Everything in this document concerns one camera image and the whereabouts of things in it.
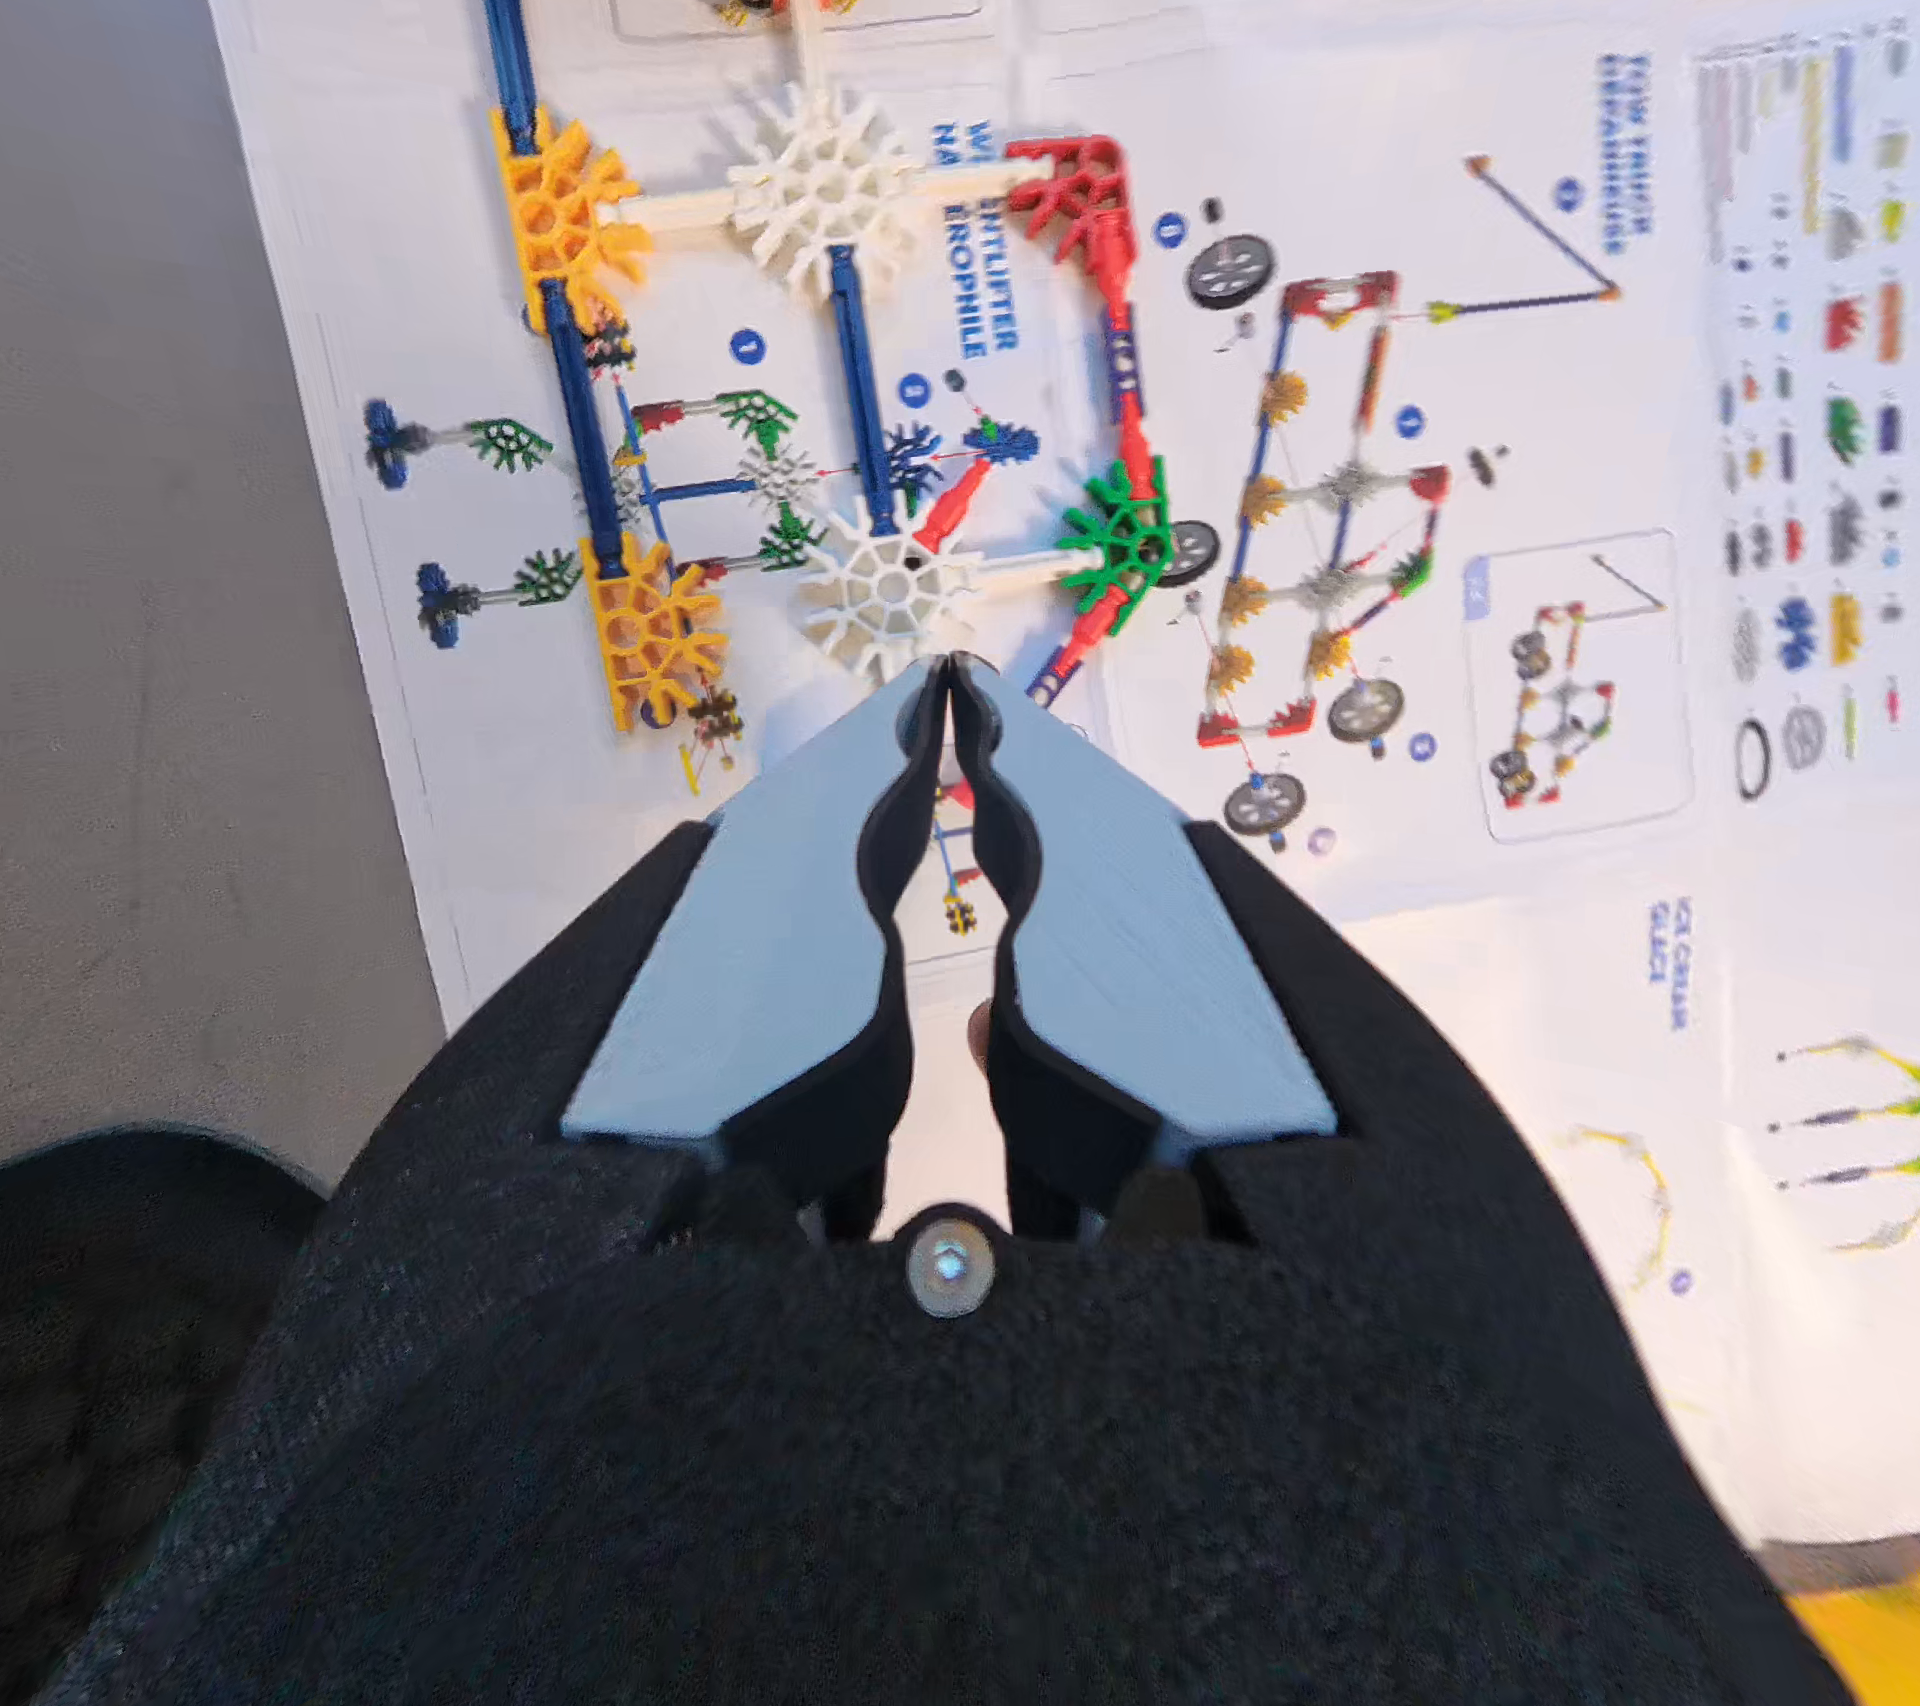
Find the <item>toy building instruction sheet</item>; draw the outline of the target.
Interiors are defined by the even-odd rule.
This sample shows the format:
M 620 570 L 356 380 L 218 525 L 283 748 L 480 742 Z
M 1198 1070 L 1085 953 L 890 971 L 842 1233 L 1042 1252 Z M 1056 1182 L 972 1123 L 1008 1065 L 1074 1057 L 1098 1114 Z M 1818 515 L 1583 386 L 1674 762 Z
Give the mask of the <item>toy building instruction sheet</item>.
M 448 1022 L 659 832 L 968 647 L 1027 690 L 1118 439 L 1099 299 L 934 214 L 865 292 L 940 612 L 864 520 L 832 313 L 662 236 L 592 399 L 592 587 L 482 0 L 209 0 Z M 522 0 L 539 98 L 722 187 L 779 19 Z M 922 165 L 1104 137 L 1176 556 L 1052 716 L 1480 1070 L 1765 1546 L 1915 1533 L 1915 0 L 856 0 Z

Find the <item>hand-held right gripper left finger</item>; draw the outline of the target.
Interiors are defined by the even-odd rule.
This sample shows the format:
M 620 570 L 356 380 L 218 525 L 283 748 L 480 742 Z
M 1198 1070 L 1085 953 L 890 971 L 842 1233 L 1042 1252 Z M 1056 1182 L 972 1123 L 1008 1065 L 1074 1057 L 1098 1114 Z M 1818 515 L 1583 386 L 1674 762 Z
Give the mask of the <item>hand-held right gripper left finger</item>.
M 948 662 L 914 662 L 707 816 L 564 1138 L 752 1165 L 802 1210 L 884 1179 L 914 1071 L 897 914 L 946 730 Z

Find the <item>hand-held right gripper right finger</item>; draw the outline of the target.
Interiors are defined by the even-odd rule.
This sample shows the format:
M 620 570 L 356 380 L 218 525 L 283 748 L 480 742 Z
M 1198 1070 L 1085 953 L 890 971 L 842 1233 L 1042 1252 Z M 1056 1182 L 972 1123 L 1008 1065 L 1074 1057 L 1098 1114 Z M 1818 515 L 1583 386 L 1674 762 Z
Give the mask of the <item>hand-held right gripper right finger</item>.
M 954 744 L 1004 910 L 984 1076 L 1010 1217 L 1108 1217 L 1139 1172 L 1331 1139 L 1193 821 L 984 662 L 954 665 Z

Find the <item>yellow plastic bin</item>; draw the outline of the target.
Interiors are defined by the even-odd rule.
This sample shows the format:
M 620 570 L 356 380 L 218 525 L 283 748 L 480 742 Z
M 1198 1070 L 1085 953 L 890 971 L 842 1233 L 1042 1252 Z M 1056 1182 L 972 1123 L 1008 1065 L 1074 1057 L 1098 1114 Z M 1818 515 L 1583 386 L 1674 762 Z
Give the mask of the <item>yellow plastic bin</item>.
M 1918 1704 L 1918 1574 L 1786 1602 L 1853 1701 Z

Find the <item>colourful rod connector toy model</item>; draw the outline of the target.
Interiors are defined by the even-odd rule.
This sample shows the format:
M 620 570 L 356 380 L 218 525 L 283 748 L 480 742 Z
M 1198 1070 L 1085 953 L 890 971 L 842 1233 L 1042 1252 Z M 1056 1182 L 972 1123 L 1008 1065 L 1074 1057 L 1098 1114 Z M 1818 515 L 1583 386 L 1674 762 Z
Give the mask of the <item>colourful rod connector toy model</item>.
M 612 279 L 636 283 L 658 239 L 744 239 L 762 270 L 828 307 L 865 509 L 860 522 L 838 528 L 846 552 L 832 576 L 851 581 L 856 559 L 892 542 L 901 565 L 917 563 L 915 579 L 925 579 L 934 612 L 951 595 L 941 576 L 946 542 L 986 471 L 1010 454 L 1002 442 L 978 450 L 930 514 L 906 520 L 897 500 L 917 511 L 928 484 L 906 476 L 882 430 L 865 294 L 899 278 L 934 216 L 950 209 L 1012 216 L 1029 239 L 1052 242 L 1056 261 L 1080 268 L 1099 301 L 1115 461 L 1085 482 L 1090 509 L 1068 514 L 1064 546 L 1047 563 L 1074 605 L 1068 635 L 1026 690 L 1035 706 L 1050 708 L 1177 558 L 1163 464 L 1146 433 L 1132 301 L 1137 232 L 1115 142 L 1091 133 L 1029 137 L 984 160 L 922 165 L 882 124 L 875 104 L 842 90 L 830 74 L 826 15 L 846 4 L 774 0 L 769 19 L 786 25 L 797 75 L 786 101 L 768 109 L 766 137 L 748 145 L 722 186 L 649 195 L 581 124 L 553 119 L 534 75 L 522 0 L 482 4 L 495 90 L 492 142 L 524 317 L 553 361 L 584 485 L 584 567 L 593 589 L 645 584 L 667 619 L 707 604 L 678 584 L 663 586 L 663 542 L 642 558 L 631 553 L 592 392 L 589 339 L 626 325 Z

